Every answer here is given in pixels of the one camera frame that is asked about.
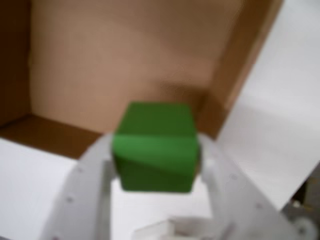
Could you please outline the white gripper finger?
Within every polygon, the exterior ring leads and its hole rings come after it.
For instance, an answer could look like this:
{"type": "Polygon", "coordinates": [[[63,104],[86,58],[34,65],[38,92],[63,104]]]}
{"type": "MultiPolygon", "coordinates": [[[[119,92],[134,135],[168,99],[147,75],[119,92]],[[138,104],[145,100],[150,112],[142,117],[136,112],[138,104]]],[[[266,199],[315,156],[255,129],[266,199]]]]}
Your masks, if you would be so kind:
{"type": "Polygon", "coordinates": [[[205,134],[200,145],[200,175],[206,185],[217,240],[298,240],[286,217],[205,134]]]}
{"type": "Polygon", "coordinates": [[[110,240],[113,134],[99,137],[67,175],[44,225],[42,240],[110,240]]]}

